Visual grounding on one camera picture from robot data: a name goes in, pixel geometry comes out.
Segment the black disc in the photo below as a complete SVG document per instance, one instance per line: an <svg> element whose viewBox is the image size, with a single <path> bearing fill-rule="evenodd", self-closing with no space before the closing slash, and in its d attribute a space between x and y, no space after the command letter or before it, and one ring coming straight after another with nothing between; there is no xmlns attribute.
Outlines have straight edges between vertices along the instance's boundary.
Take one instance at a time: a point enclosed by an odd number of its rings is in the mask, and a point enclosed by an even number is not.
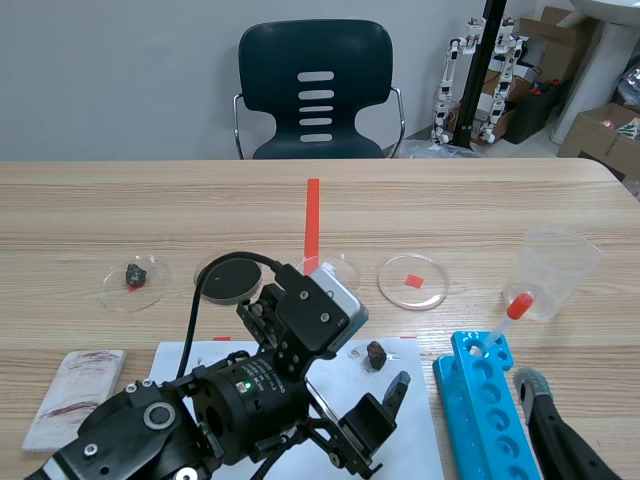
<svg viewBox="0 0 640 480"><path fill-rule="evenodd" d="M202 296L217 305L233 305L250 298L260 286L262 270L251 260L227 260L209 274Z"/></svg>

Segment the red cap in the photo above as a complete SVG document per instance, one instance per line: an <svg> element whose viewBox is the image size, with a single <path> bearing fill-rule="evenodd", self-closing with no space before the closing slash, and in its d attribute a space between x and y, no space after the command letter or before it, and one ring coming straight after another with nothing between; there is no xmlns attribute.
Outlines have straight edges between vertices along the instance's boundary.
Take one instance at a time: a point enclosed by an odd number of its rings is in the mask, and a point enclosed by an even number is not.
<svg viewBox="0 0 640 480"><path fill-rule="evenodd" d="M519 320L529 307L533 304L533 295L530 293L521 293L507 308L507 316L511 320Z"/></svg>

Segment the wooden table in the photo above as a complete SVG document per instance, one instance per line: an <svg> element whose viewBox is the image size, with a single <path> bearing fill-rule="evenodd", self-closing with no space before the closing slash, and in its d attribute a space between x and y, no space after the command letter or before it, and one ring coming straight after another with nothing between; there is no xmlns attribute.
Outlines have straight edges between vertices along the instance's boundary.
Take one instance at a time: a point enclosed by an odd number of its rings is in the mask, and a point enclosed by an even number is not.
<svg viewBox="0 0 640 480"><path fill-rule="evenodd" d="M509 332L519 366L549 380L567 420L625 479L640 478L640 205L596 162L568 159L0 163L0 478L44 456L20 446L70 351L128 352L118 388L146 376L159 342L182 340L193 273L250 250L298 262L306 179L322 182L321 250L362 270L360 337L417 335L446 478L456 478L431 363L455 330L491 328L525 232L559 224L606 254L551 324ZM432 255L451 288L430 312L378 291L394 253ZM159 255L172 288L117 314L98 301L110 267ZM234 308L201 308L196 339L249 339Z"/></svg>

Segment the small stone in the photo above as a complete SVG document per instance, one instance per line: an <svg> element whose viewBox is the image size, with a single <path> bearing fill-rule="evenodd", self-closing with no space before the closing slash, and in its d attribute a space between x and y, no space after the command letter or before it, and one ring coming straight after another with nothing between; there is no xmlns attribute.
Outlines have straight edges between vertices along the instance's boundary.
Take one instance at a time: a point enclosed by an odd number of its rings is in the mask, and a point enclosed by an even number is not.
<svg viewBox="0 0 640 480"><path fill-rule="evenodd" d="M387 352L384 351L382 345L373 341L367 345L367 355L369 356L369 362L374 370L381 370L387 361Z"/></svg>
<svg viewBox="0 0 640 480"><path fill-rule="evenodd" d="M131 287L141 287L147 281L147 271L137 266L135 263L127 265L125 281Z"/></svg>

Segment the brown stain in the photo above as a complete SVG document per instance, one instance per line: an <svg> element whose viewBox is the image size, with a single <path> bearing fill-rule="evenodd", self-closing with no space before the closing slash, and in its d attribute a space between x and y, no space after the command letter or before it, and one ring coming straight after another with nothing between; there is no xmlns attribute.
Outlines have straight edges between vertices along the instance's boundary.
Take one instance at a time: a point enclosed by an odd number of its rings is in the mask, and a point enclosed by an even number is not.
<svg viewBox="0 0 640 480"><path fill-rule="evenodd" d="M103 363L103 362L111 362L112 360L118 360L120 357L114 355L113 353L109 353L106 350L100 350L97 352L87 352L83 353L73 364L69 365L69 370L74 370L76 368L84 368L88 365Z"/></svg>
<svg viewBox="0 0 640 480"><path fill-rule="evenodd" d="M53 418L66 415L77 410L90 410L93 411L99 405L98 402L77 402L67 405L66 407L57 408L47 413L40 415L40 418Z"/></svg>

